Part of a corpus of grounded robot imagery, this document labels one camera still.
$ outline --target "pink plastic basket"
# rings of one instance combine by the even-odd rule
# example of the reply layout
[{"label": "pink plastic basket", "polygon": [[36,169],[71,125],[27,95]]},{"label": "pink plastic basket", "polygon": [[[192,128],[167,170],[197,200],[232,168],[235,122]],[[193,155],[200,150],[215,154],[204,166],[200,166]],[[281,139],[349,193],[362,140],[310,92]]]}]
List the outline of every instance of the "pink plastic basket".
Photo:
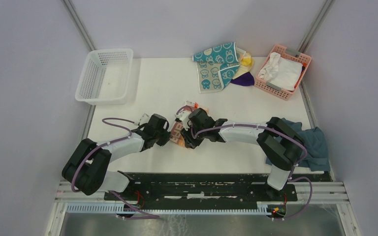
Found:
[{"label": "pink plastic basket", "polygon": [[303,53],[300,53],[296,50],[292,50],[292,49],[289,49],[289,48],[284,47],[282,45],[276,44],[273,47],[272,51],[267,56],[266,61],[264,62],[264,64],[261,66],[260,69],[262,69],[264,67],[264,65],[266,64],[266,62],[269,60],[270,54],[272,52],[277,52],[281,55],[282,58],[299,62],[299,63],[301,63],[305,66],[305,69],[302,71],[301,76],[299,77],[299,80],[295,85],[294,91],[288,91],[288,90],[285,90],[283,88],[279,88],[279,87],[277,87],[277,86],[275,86],[275,85],[273,85],[269,82],[266,82],[265,80],[260,79],[258,77],[258,73],[257,73],[257,75],[255,77],[254,86],[256,86],[257,88],[259,88],[263,91],[266,91],[270,94],[273,94],[276,97],[279,97],[279,98],[287,101],[298,90],[299,83],[302,81],[302,77],[304,77],[304,74],[307,71],[309,64],[311,63],[312,58],[310,56],[305,55]]}]

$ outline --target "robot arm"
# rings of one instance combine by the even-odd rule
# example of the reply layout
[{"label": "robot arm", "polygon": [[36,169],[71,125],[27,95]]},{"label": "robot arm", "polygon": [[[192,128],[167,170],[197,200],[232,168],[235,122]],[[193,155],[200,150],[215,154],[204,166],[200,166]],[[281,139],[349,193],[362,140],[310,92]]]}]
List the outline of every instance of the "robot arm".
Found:
[{"label": "robot arm", "polygon": [[90,139],[82,140],[63,168],[62,176],[72,182],[75,172],[85,157],[97,146],[106,143],[106,146],[95,151],[89,158],[92,163],[86,162],[80,169],[75,187],[86,195],[91,195],[99,189],[123,192],[129,179],[119,172],[107,171],[109,163],[128,154],[150,149],[154,144],[165,145],[170,138],[170,132],[164,128],[166,123],[166,118],[154,114],[148,123],[142,125],[142,129],[132,130],[132,135],[124,136],[123,141],[96,143]]},{"label": "robot arm", "polygon": [[[280,118],[273,117],[266,123],[239,123],[227,119],[215,121],[201,108],[192,113],[184,112],[185,114],[178,114],[176,117],[185,120],[187,127],[190,126],[190,128],[184,126],[185,129],[181,131],[187,148],[199,146],[204,139],[209,139],[211,142],[236,141],[260,145],[273,164],[267,184],[276,190],[283,189],[302,149],[285,137],[278,142],[275,137],[279,135],[269,129],[276,130],[302,145],[304,140]],[[197,137],[194,137],[193,133],[201,130],[207,131],[202,131]]]}]

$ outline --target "blue-gray cloth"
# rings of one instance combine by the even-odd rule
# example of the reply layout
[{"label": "blue-gray cloth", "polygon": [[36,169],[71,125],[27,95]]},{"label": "blue-gray cloth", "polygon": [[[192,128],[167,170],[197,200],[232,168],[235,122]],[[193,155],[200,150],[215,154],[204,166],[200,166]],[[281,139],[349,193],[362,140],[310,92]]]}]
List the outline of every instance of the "blue-gray cloth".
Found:
[{"label": "blue-gray cloth", "polygon": [[[322,130],[318,127],[314,129],[302,130],[301,122],[291,122],[282,118],[295,132],[297,132],[305,141],[305,148],[308,155],[299,163],[300,167],[309,167],[311,171],[330,171],[330,162],[328,161],[328,147]],[[266,164],[271,165],[269,158],[266,158]]]}]

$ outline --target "teal patterned towel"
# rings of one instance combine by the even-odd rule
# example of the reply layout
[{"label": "teal patterned towel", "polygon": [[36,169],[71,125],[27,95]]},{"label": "teal patterned towel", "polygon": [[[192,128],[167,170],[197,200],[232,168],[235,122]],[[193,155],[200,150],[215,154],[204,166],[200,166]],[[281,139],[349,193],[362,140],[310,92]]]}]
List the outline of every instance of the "teal patterned towel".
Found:
[{"label": "teal patterned towel", "polygon": [[193,55],[197,62],[200,93],[223,90],[240,67],[235,42],[224,43]]}]

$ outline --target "white cloth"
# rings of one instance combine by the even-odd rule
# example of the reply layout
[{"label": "white cloth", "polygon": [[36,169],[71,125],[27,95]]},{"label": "white cloth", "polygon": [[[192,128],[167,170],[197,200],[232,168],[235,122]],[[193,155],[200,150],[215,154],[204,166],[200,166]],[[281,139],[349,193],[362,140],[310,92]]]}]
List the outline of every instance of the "white cloth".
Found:
[{"label": "white cloth", "polygon": [[301,63],[284,59],[279,53],[271,53],[258,77],[280,88],[293,91],[301,72]]}]

